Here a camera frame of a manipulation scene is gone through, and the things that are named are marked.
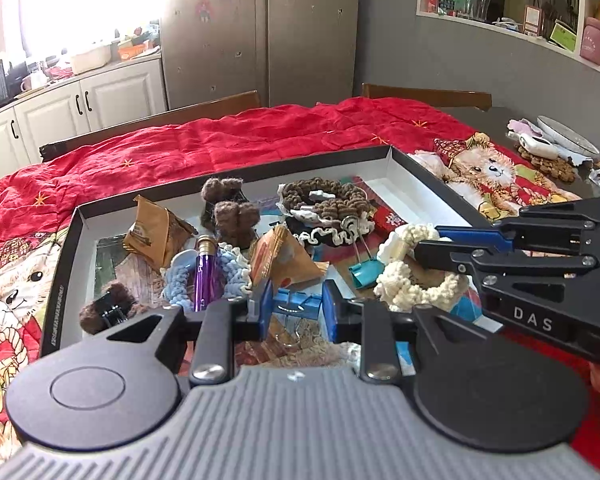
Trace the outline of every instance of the red tablecloth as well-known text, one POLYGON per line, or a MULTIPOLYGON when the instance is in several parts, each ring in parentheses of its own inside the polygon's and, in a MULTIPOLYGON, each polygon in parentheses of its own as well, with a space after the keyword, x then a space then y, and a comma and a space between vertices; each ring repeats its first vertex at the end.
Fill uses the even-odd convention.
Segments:
MULTIPOLYGON (((35 318, 41 319, 46 306, 48 271, 57 261, 52 255, 57 254, 58 231, 68 225, 77 205, 216 171, 380 144, 408 153, 437 151, 445 158, 465 149, 465 141, 474 133, 471 127, 419 102, 353 98, 339 105, 286 105, 248 110, 221 120, 146 128, 84 146, 1 179, 0 389, 36 357, 40 334, 35 318), (46 258, 44 263, 30 257, 34 253, 35 258, 46 258), (45 267, 44 278, 39 265, 45 267), (13 317, 13 305, 19 298, 27 300, 25 306, 30 303, 30 310, 13 317)), ((526 164, 515 153, 497 149, 514 164, 526 164)), ((586 368, 581 360, 556 355, 579 371, 586 368)), ((593 391, 591 395, 589 418, 574 447, 600 467, 600 396, 593 391)), ((0 399, 0 462, 15 448, 0 399)))

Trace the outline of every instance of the gray wall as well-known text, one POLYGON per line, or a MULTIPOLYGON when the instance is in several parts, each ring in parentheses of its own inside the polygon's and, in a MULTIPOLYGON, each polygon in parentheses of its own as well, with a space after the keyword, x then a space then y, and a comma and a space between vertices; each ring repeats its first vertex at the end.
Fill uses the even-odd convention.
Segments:
POLYGON ((600 73, 478 27, 415 15, 416 0, 360 0, 355 91, 363 82, 490 92, 530 120, 546 115, 600 149, 600 73))

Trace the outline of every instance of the crocheted hair scrunchie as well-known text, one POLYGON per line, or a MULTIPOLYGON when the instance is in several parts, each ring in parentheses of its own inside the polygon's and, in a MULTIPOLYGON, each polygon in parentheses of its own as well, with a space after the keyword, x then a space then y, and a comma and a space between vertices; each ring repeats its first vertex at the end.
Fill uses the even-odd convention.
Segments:
MULTIPOLYGON (((246 298, 251 293, 251 266, 240 253, 240 248, 229 244, 218 244, 218 258, 226 284, 223 298, 246 298)), ((162 297, 172 305, 184 309, 192 309, 193 302, 187 293, 189 269, 181 266, 171 266, 163 273, 165 286, 162 297)))
POLYGON ((378 277, 374 293, 387 302, 391 310, 410 312, 419 304, 431 304, 451 312, 469 286, 463 274, 438 270, 423 270, 413 264, 413 250, 423 240, 448 240, 432 224, 407 224, 392 232, 388 240, 380 245, 378 260, 384 263, 384 272, 378 277), (407 258, 413 269, 405 263, 407 258), (427 285, 438 282, 435 286, 427 285))
POLYGON ((281 185, 278 195, 287 211, 307 208, 325 220, 344 220, 371 210, 366 193, 355 184, 342 184, 319 176, 281 185))

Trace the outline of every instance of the brown fuzzy hair clip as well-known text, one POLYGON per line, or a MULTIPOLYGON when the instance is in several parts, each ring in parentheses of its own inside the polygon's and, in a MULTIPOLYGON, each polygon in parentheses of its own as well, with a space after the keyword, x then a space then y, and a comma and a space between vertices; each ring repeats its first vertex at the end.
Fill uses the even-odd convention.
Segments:
POLYGON ((242 193, 242 180, 210 178, 201 196, 206 202, 202 225, 215 232, 219 242, 247 249, 256 237, 253 227, 260 221, 260 210, 242 193))
MULTIPOLYGON (((149 307, 139 304, 129 289, 120 282, 110 282, 105 292, 105 295, 107 294, 109 296, 107 301, 112 305, 118 306, 127 319, 144 314, 149 310, 149 307)), ((86 333, 95 335, 109 328, 109 325, 102 316, 102 309, 98 306, 98 302, 101 299, 85 305, 80 310, 80 327, 86 333)))

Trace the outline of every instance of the paper snack packet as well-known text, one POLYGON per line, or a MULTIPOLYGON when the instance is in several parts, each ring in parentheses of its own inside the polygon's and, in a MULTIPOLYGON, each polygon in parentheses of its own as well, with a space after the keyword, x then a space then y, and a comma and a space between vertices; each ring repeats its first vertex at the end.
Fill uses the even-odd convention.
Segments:
POLYGON ((138 195, 134 200, 138 202, 136 221, 126 233, 124 248, 144 256, 149 265, 159 272, 161 267, 169 266, 184 242, 198 231, 143 196, 138 195))
POLYGON ((279 224, 251 246, 251 280, 255 288, 271 279, 273 290, 325 275, 329 264, 317 265, 286 226, 279 224))

